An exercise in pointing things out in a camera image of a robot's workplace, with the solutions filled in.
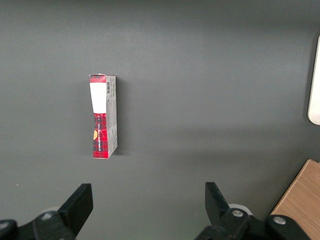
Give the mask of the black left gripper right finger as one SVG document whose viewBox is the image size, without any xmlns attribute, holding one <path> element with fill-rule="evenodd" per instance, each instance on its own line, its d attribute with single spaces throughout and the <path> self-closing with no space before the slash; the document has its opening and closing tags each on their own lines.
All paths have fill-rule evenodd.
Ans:
<svg viewBox="0 0 320 240">
<path fill-rule="evenodd" d="M 231 208 L 215 182 L 205 183 L 205 210 L 212 226 L 248 226 L 250 216 L 239 208 Z"/>
</svg>

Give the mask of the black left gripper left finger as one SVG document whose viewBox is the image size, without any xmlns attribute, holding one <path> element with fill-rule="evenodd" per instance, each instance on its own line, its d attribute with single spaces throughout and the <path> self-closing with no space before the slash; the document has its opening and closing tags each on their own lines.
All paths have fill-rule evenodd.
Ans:
<svg viewBox="0 0 320 240">
<path fill-rule="evenodd" d="M 58 209 L 63 222 L 76 237 L 93 210 L 93 193 L 90 183 L 82 183 Z"/>
</svg>

